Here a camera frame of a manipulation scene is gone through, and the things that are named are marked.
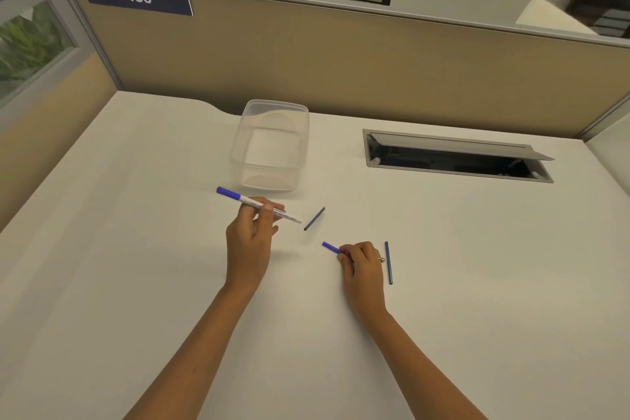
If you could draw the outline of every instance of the hand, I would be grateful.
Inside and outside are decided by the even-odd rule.
[[[272,250],[272,236],[278,232],[273,223],[281,219],[274,216],[273,209],[284,211],[284,205],[266,198],[252,198],[260,201],[258,218],[256,208],[242,204],[238,216],[225,230],[227,238],[227,274],[225,287],[245,290],[253,295],[262,281],[269,265]]]
[[[347,253],[337,255],[343,269],[343,290],[359,321],[368,327],[389,315],[385,307],[381,255],[369,241],[345,244],[339,249]]]

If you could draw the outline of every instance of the desk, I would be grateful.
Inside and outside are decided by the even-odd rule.
[[[122,417],[222,285],[239,117],[118,92],[0,234],[0,418]],[[528,143],[554,184],[366,167],[362,129]],[[243,194],[253,191],[241,189]],[[621,419],[630,198],[577,140],[311,114],[202,419],[411,419],[320,246],[390,242],[389,310],[490,419]]]

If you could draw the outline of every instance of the green plant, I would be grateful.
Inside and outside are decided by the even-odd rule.
[[[46,2],[32,20],[18,15],[0,25],[0,82],[24,82],[71,46]]]

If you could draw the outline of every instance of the plastic container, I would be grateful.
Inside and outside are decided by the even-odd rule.
[[[307,107],[250,100],[234,136],[232,171],[241,185],[289,191],[300,183],[308,147]]]

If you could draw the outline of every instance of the forearm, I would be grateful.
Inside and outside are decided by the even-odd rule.
[[[487,420],[389,314],[366,325],[416,420]]]
[[[221,289],[125,420],[196,419],[252,294],[243,289]]]

